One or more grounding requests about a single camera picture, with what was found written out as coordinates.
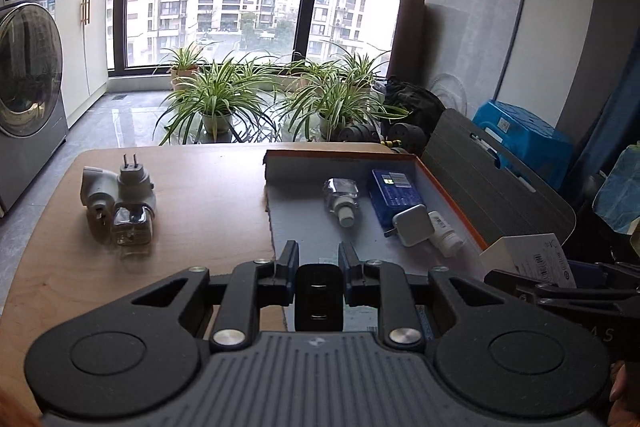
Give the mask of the person's right hand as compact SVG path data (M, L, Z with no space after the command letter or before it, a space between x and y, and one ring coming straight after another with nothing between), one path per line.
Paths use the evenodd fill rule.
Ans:
M629 384L624 362L619 361L612 367L612 389L610 401L612 407L608 413L609 426L639 425L639 390Z

